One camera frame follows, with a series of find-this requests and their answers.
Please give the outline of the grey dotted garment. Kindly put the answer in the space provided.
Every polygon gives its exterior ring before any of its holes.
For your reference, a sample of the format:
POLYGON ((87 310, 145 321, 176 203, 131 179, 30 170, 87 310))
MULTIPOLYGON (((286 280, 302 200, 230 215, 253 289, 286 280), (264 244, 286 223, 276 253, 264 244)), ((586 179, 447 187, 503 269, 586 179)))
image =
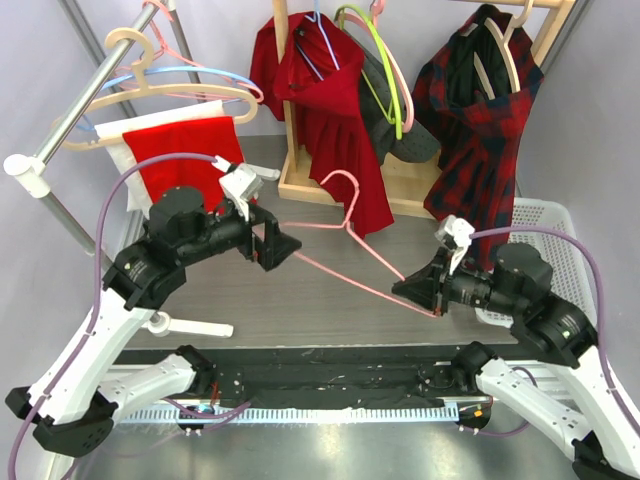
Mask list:
POLYGON ((405 163, 426 163, 439 150, 435 137, 415 118, 408 133, 402 131, 406 117, 404 100, 382 43, 382 52, 373 54, 354 39, 364 53, 359 80, 359 107, 378 164, 388 154, 405 163))

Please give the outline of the red plaid garment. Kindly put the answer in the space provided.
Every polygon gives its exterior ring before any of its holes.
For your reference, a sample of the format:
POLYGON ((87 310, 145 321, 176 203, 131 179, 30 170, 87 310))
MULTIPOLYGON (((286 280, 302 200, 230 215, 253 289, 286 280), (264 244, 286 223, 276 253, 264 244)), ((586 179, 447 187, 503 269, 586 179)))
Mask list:
POLYGON ((476 230, 512 222, 520 141, 544 74, 532 41, 516 29, 509 48, 520 91, 512 93, 496 42, 484 26, 490 16, 505 29, 510 14, 481 5, 420 70, 413 91, 415 119, 439 142, 440 176, 424 200, 437 220, 464 218, 476 230), (489 100, 473 64, 480 57, 496 98, 489 100))

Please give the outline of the white plastic laundry basket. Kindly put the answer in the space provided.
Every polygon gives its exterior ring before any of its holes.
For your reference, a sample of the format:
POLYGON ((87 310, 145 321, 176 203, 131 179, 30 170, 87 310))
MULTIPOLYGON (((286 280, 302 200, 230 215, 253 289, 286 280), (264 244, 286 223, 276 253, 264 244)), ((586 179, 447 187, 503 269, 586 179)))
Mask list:
MULTIPOLYGON (((575 237, 568 210, 557 202, 515 197, 512 210, 513 226, 552 229, 575 237)), ((569 241, 537 231, 511 232, 509 243, 526 243, 541 254, 553 268, 551 290, 578 306, 596 326, 596 304, 582 252, 569 241)))

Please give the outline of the dark red skirt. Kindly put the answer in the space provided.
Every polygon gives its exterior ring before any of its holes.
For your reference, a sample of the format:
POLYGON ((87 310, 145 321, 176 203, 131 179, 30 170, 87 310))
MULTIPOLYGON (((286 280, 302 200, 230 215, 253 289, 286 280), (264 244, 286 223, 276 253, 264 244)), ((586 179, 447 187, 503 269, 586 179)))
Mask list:
POLYGON ((312 158, 311 179, 320 182, 338 169, 357 179, 359 199, 351 222, 355 232, 364 237, 394 222, 378 159, 360 113, 364 53, 326 17, 324 28, 341 68, 323 81, 316 80, 294 45, 295 28, 303 15, 288 17, 289 35, 282 59, 277 55, 274 21, 269 20, 257 32, 250 79, 263 91, 263 104, 277 120, 284 119, 285 101, 295 105, 298 143, 312 158))

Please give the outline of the blue wire hanger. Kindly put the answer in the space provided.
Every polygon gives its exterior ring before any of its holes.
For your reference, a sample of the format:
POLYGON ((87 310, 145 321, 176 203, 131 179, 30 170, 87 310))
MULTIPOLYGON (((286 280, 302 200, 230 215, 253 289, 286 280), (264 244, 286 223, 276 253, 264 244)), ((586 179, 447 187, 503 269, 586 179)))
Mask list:
POLYGON ((294 45, 312 76, 323 81, 341 66, 324 28, 326 16, 320 11, 320 2, 313 2, 313 9, 305 12, 295 28, 294 45))

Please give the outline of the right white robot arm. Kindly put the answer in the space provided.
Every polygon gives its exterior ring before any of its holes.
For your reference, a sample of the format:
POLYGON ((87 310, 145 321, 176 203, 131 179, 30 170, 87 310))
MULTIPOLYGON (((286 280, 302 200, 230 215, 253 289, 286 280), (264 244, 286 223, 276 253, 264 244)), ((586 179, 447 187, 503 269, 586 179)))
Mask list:
POLYGON ((570 409, 527 383, 490 347, 474 341, 452 360, 451 380, 465 395, 498 398, 545 434, 581 479, 636 479, 639 435, 617 406, 599 358, 599 339, 587 315, 551 290, 552 267, 530 245, 502 245, 492 272, 451 266, 440 248, 421 270, 394 284, 394 294, 444 314, 451 303, 506 315, 512 337, 546 364, 576 407, 570 409))

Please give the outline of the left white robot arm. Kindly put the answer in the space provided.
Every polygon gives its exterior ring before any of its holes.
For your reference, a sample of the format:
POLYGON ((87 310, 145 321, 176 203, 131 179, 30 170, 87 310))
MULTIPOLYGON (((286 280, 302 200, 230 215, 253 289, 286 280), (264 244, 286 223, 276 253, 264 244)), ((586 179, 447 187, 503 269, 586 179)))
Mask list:
POLYGON ((103 378, 132 336, 185 284, 187 267, 236 249, 270 271, 301 248, 268 210, 251 204, 242 213, 229 199, 220 205, 221 213, 207 212, 193 187, 166 191, 151 207, 143 235, 99 275, 99 304, 56 363, 36 383, 8 393, 6 405, 34 427, 44 450, 83 457, 146 405, 172 395, 200 399, 211 391, 214 367, 190 345, 120 381, 103 378))

